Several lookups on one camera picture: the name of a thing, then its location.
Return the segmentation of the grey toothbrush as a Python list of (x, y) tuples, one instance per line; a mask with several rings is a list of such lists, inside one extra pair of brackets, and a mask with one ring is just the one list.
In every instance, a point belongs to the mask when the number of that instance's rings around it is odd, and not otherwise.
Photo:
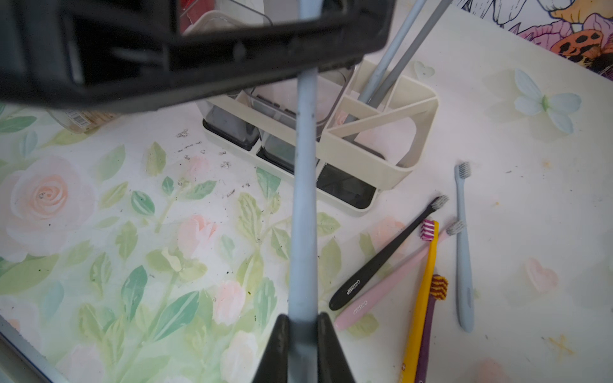
[(417, 36), (414, 38), (414, 40), (412, 41), (408, 49), (399, 59), (396, 66), (392, 68), (392, 70), (389, 72), (388, 75), (384, 75), (381, 85), (378, 86), (378, 89), (375, 91), (372, 98), (368, 101), (367, 105), (372, 106), (372, 107), (378, 107), (381, 104), (387, 92), (395, 84), (395, 82), (401, 75), (402, 71), (405, 69), (405, 67), (407, 67), (410, 60), (416, 54), (416, 52), (421, 47), (421, 45), (426, 40), (426, 38), (429, 36), (430, 32), (436, 26), (438, 21), (441, 19), (445, 11), (447, 11), (447, 9), (450, 7), (451, 3), (452, 3), (451, 0), (442, 0), (440, 1), (440, 3), (438, 3), (434, 12), (431, 14), (429, 19), (426, 21), (424, 26), (421, 28), (421, 30), (419, 31)]

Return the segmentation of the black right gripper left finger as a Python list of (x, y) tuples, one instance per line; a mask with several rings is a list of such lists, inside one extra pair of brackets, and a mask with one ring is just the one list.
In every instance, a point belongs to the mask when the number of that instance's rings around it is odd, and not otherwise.
[(290, 319), (280, 314), (273, 326), (253, 383), (287, 383), (290, 349)]

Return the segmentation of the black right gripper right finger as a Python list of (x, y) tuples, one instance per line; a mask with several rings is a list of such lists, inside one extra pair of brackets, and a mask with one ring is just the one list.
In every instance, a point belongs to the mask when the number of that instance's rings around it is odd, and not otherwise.
[(356, 383), (329, 314), (317, 317), (318, 383)]

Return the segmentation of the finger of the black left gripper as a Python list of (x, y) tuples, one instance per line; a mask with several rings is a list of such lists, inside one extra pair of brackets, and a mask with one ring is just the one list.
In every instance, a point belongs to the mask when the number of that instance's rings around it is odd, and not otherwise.
[(392, 1), (317, 1), (273, 26), (183, 35), (176, 1), (4, 1), (1, 99), (137, 113), (354, 65), (386, 44)]

